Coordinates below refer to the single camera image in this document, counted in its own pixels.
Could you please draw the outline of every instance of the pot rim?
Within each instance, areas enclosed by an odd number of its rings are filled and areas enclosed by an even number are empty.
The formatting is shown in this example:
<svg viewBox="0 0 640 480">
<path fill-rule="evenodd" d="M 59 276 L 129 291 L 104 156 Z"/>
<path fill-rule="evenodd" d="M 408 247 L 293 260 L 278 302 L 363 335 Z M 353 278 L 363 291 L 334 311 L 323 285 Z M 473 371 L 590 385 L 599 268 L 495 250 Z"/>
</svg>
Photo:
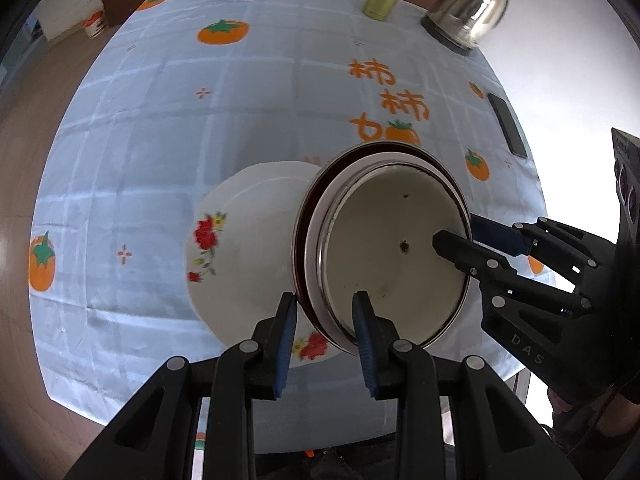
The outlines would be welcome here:
<svg viewBox="0 0 640 480">
<path fill-rule="evenodd" d="M 336 318 L 326 293 L 322 290 L 321 246 L 331 218 L 351 187 L 364 176 L 385 166 L 411 166 L 430 174 L 445 188 L 456 203 L 466 237 L 471 240 L 470 213 L 464 195 L 449 171 L 431 154 L 417 146 L 390 140 L 361 144 L 339 155 L 311 183 L 296 218 L 291 245 L 292 276 L 298 302 L 316 330 L 334 346 L 357 354 L 355 337 Z M 436 334 L 420 343 L 426 347 L 439 338 L 453 323 L 462 307 L 469 284 L 466 276 L 457 307 Z"/>
</svg>

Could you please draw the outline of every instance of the metal pot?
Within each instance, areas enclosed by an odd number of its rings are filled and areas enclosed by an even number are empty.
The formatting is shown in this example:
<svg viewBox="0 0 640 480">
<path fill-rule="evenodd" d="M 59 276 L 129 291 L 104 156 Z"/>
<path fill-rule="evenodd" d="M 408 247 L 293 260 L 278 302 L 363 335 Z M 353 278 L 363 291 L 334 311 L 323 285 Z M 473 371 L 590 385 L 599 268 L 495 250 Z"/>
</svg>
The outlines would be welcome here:
<svg viewBox="0 0 640 480">
<path fill-rule="evenodd" d="M 442 228 L 471 239 L 462 192 L 436 158 L 388 140 L 343 153 L 316 176 L 294 228 L 292 275 L 306 316 L 357 354 L 351 296 L 365 289 L 401 336 L 428 346 L 468 287 L 468 276 L 433 251 Z"/>
<path fill-rule="evenodd" d="M 421 23 L 441 43 L 468 54 L 504 17 L 509 0 L 441 0 Z"/>
</svg>

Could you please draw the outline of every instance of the red flower print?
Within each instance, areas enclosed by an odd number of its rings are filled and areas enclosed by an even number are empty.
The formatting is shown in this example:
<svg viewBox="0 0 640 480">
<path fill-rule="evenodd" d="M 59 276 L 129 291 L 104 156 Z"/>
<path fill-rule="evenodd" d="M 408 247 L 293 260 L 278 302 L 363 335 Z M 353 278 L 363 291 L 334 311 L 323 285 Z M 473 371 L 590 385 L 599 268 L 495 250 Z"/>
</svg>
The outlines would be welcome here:
<svg viewBox="0 0 640 480">
<path fill-rule="evenodd" d="M 307 357 L 313 361 L 316 357 L 324 355 L 326 352 L 327 340 L 322 334 L 313 332 L 309 336 L 309 343 L 300 351 L 300 358 Z"/>
<path fill-rule="evenodd" d="M 218 237 L 213 231 L 213 218 L 207 216 L 205 220 L 198 221 L 198 228 L 193 232 L 196 243 L 203 251 L 207 251 L 218 244 Z"/>
</svg>

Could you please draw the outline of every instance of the white wall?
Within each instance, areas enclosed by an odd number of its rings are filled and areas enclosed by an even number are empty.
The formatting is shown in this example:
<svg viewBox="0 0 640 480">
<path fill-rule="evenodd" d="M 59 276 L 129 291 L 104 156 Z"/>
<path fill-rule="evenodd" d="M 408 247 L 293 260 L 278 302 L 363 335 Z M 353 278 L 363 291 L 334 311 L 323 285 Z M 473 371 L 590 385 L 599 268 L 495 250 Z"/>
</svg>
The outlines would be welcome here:
<svg viewBox="0 0 640 480">
<path fill-rule="evenodd" d="M 481 43 L 531 146 L 548 215 L 615 241 L 612 126 L 640 137 L 640 50 L 606 0 L 511 0 Z M 527 407 L 548 423 L 546 386 Z"/>
<path fill-rule="evenodd" d="M 50 41 L 101 9 L 101 0 L 41 0 L 34 13 Z"/>
</svg>

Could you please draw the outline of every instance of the floral pattern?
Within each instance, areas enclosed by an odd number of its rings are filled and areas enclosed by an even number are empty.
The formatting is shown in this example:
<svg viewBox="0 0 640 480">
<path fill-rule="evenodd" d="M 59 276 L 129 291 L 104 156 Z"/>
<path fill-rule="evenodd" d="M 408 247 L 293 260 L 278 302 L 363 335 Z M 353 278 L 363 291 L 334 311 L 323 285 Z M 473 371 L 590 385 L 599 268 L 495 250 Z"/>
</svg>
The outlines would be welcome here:
<svg viewBox="0 0 640 480">
<path fill-rule="evenodd" d="M 198 220 L 198 227 L 193 232 L 193 238 L 200 248 L 200 257 L 193 263 L 200 267 L 200 272 L 187 272 L 190 282 L 200 283 L 202 277 L 209 273 L 216 275 L 213 268 L 213 259 L 216 256 L 216 247 L 220 242 L 220 233 L 224 230 L 226 223 L 226 213 L 218 211 L 215 215 L 206 214 L 204 220 Z"/>
<path fill-rule="evenodd" d="M 326 338 L 321 333 L 313 331 L 308 337 L 300 337 L 293 342 L 291 354 L 301 361 L 304 358 L 313 361 L 326 353 L 327 345 Z"/>
</svg>

